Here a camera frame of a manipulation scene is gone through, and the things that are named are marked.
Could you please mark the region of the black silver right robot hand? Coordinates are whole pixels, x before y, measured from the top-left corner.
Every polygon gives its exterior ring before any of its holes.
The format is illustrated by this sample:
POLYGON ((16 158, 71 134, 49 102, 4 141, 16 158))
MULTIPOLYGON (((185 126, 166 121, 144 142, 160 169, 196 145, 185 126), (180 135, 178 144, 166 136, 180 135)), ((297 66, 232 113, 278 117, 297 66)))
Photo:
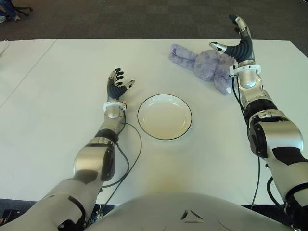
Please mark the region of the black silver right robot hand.
POLYGON ((218 42, 211 42, 209 46, 230 57, 233 57, 238 63, 248 60, 255 60, 252 35, 246 22, 237 15, 229 15, 229 19, 236 25, 234 29, 240 35, 238 45, 227 46, 218 42))

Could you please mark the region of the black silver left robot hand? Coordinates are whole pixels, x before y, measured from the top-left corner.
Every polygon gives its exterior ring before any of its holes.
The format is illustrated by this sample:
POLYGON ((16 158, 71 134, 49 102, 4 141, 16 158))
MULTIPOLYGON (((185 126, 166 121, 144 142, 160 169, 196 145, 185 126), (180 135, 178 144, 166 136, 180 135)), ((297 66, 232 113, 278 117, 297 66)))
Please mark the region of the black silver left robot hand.
POLYGON ((123 83, 124 72, 121 68, 113 70, 107 81, 107 100, 119 101, 120 97, 125 94, 135 84, 135 80, 123 83))

